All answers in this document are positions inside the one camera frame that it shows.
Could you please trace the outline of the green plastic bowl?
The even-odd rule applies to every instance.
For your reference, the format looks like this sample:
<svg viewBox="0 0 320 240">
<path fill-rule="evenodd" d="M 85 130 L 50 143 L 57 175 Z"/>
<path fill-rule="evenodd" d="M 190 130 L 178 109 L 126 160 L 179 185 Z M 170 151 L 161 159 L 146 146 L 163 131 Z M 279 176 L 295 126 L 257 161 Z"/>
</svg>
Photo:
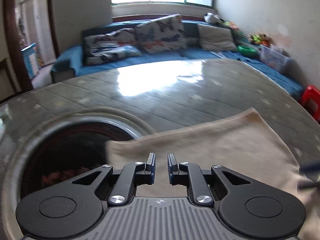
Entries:
<svg viewBox="0 0 320 240">
<path fill-rule="evenodd" d="M 237 46 L 238 52 L 245 57 L 256 57 L 258 56 L 258 52 L 248 46 L 239 45 Z"/>
</svg>

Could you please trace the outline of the butterfly print pillow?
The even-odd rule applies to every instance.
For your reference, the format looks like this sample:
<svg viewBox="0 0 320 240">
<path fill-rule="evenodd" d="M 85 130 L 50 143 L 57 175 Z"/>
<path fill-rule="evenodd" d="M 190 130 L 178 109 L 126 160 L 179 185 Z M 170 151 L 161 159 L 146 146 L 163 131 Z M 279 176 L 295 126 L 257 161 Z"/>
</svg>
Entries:
<svg viewBox="0 0 320 240">
<path fill-rule="evenodd" d="M 149 54 L 187 49 L 187 38 L 180 14 L 141 23 L 135 27 L 135 32 L 139 45 Z"/>
<path fill-rule="evenodd" d="M 111 63 L 128 57 L 142 56 L 136 47 L 133 28 L 121 28 L 111 33 L 84 38 L 84 56 L 87 65 Z"/>
</svg>

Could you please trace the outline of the grey plain cushion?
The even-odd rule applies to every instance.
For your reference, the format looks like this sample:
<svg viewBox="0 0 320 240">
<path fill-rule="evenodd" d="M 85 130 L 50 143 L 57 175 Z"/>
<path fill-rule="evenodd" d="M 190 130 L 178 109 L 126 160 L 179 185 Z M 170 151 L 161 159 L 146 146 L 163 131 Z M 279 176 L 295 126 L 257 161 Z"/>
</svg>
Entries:
<svg viewBox="0 0 320 240">
<path fill-rule="evenodd" d="M 227 28 L 198 24 L 199 43 L 207 51 L 237 51 L 232 32 Z"/>
</svg>

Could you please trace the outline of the left butterfly print pillow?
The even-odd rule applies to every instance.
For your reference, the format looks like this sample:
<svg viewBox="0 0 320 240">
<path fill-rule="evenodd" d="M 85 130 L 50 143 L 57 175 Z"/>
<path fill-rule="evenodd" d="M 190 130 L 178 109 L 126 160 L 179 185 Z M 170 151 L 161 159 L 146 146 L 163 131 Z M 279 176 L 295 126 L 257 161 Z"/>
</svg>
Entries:
<svg viewBox="0 0 320 240">
<path fill-rule="evenodd" d="M 111 33 L 84 38 L 84 56 L 87 65 L 111 63 L 128 57 L 142 56 L 136 47 L 133 28 L 121 28 Z"/>
</svg>

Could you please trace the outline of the round black induction cooktop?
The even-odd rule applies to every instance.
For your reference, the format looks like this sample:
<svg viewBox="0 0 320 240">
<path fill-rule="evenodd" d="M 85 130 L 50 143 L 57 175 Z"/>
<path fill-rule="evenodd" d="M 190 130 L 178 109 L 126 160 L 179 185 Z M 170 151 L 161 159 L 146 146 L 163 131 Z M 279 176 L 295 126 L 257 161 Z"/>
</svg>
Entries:
<svg viewBox="0 0 320 240">
<path fill-rule="evenodd" d="M 136 138 L 119 124 L 97 121 L 54 131 L 31 151 L 22 173 L 20 198 L 108 164 L 107 141 Z"/>
</svg>

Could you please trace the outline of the clear plastic storage box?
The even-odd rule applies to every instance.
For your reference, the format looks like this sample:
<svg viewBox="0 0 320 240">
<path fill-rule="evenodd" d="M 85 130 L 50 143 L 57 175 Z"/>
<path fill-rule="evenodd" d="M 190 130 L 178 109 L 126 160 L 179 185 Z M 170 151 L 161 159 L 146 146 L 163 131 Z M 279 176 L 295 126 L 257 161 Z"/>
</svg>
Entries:
<svg viewBox="0 0 320 240">
<path fill-rule="evenodd" d="M 293 63 L 293 59 L 290 57 L 266 46 L 260 47 L 260 61 L 281 74 L 286 73 L 289 66 Z"/>
</svg>

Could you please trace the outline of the dark wooden door frame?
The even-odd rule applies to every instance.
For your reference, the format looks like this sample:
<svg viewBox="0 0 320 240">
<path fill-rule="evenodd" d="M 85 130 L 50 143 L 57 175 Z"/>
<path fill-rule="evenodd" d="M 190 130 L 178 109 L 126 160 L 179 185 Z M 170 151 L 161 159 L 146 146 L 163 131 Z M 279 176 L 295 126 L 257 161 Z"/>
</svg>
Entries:
<svg viewBox="0 0 320 240">
<path fill-rule="evenodd" d="M 14 5 L 15 0 L 3 0 L 3 26 L 12 68 L 20 87 L 19 92 L 25 93 L 33 90 L 33 86 L 27 74 L 27 69 L 23 62 L 22 53 L 20 52 L 20 46 L 18 42 L 18 28 L 15 24 Z M 60 51 L 56 39 L 52 0 L 47 0 L 47 6 L 54 53 L 56 57 L 59 57 Z"/>
</svg>

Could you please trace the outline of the red plastic stool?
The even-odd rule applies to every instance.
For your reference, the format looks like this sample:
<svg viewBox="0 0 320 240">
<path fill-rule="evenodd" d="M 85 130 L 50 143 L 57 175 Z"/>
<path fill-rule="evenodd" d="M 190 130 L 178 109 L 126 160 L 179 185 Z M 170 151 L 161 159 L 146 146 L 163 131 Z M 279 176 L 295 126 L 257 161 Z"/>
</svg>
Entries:
<svg viewBox="0 0 320 240">
<path fill-rule="evenodd" d="M 305 107 L 316 106 L 313 110 L 312 117 L 319 122 L 319 89 L 314 85 L 308 85 L 301 97 L 300 104 Z"/>
</svg>

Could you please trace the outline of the panda plush toy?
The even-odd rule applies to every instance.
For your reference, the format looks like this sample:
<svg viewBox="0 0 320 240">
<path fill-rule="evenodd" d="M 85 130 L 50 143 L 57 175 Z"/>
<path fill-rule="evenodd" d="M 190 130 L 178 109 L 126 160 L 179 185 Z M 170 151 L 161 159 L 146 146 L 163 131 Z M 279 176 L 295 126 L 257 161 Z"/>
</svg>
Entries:
<svg viewBox="0 0 320 240">
<path fill-rule="evenodd" d="M 223 20 L 221 20 L 219 15 L 213 14 L 211 12 L 207 12 L 204 15 L 204 21 L 209 24 L 220 24 L 223 22 Z"/>
</svg>

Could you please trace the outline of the blue sofa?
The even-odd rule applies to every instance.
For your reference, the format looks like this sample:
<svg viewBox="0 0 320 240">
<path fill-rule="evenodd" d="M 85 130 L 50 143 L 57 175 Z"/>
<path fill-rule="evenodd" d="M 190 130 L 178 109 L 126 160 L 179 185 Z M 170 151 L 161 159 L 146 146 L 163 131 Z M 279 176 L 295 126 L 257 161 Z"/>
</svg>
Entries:
<svg viewBox="0 0 320 240">
<path fill-rule="evenodd" d="M 127 67 L 136 64 L 162 62 L 162 61 L 175 61 L 175 60 L 195 60 L 195 59 L 234 59 L 242 61 L 252 68 L 262 72 L 269 77 L 272 81 L 285 89 L 294 99 L 300 100 L 304 93 L 305 87 L 296 81 L 294 78 L 281 74 L 266 64 L 260 62 L 257 58 L 249 58 L 241 55 L 239 52 L 223 51 L 223 52 L 210 52 L 202 49 L 199 45 L 198 38 L 199 32 L 197 24 L 199 21 L 183 20 L 186 38 L 191 40 L 191 46 L 187 49 L 178 51 L 164 51 L 158 54 L 149 54 L 144 49 L 138 48 L 141 56 L 128 57 L 118 61 L 103 63 L 98 65 L 86 64 L 86 51 L 85 51 L 85 38 L 93 35 L 101 35 L 111 33 L 122 28 L 134 28 L 146 21 L 125 21 L 116 22 L 101 27 L 87 29 L 81 32 L 81 43 L 69 47 L 65 50 L 53 64 L 50 72 L 53 83 L 61 82 L 76 76 L 83 76 L 102 72 L 105 70 L 116 69 L 120 67 Z"/>
</svg>

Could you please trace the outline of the right butterfly print pillow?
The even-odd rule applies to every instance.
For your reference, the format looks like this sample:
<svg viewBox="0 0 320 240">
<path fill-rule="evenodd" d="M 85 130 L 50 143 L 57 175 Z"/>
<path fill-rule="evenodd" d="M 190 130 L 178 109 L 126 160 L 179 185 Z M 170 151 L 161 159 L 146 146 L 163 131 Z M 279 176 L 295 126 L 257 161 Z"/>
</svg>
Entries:
<svg viewBox="0 0 320 240">
<path fill-rule="evenodd" d="M 149 54 L 187 49 L 187 38 L 180 14 L 141 23 L 135 27 L 135 32 L 139 45 Z"/>
</svg>

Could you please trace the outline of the beige cloth garment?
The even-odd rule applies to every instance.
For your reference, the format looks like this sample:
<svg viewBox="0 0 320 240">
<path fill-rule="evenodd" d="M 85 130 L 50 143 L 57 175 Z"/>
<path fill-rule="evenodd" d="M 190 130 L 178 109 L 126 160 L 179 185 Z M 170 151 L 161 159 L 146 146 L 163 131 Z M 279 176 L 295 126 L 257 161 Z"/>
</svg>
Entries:
<svg viewBox="0 0 320 240">
<path fill-rule="evenodd" d="M 299 190 L 304 180 L 293 154 L 277 133 L 250 108 L 237 115 L 147 135 L 130 141 L 108 141 L 106 155 L 114 168 L 145 161 L 156 155 L 155 183 L 137 189 L 142 197 L 183 197 L 186 188 L 169 183 L 167 156 L 195 163 L 207 170 L 222 165 L 235 172 L 276 187 L 297 197 L 306 208 L 306 220 L 299 232 L 301 239 L 319 239 L 319 192 Z"/>
</svg>

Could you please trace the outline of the colourful plush toys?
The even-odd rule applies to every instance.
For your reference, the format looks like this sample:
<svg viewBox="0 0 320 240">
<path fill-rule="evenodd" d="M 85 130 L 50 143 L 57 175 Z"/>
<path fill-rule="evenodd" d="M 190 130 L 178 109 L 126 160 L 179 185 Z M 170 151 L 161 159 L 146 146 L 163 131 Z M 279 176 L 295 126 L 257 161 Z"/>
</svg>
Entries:
<svg viewBox="0 0 320 240">
<path fill-rule="evenodd" d="M 248 39 L 249 43 L 255 44 L 257 46 L 266 46 L 269 47 L 271 45 L 271 38 L 266 34 L 258 33 L 255 35 L 251 35 Z"/>
</svg>

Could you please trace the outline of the blue white cardboard box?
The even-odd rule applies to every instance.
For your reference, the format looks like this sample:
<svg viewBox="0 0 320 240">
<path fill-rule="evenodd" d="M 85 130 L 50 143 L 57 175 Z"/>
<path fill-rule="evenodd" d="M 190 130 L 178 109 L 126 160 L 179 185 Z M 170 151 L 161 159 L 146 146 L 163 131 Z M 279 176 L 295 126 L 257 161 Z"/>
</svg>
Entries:
<svg viewBox="0 0 320 240">
<path fill-rule="evenodd" d="M 29 79 L 32 80 L 40 70 L 37 58 L 37 43 L 32 43 L 21 49 L 21 53 Z"/>
</svg>

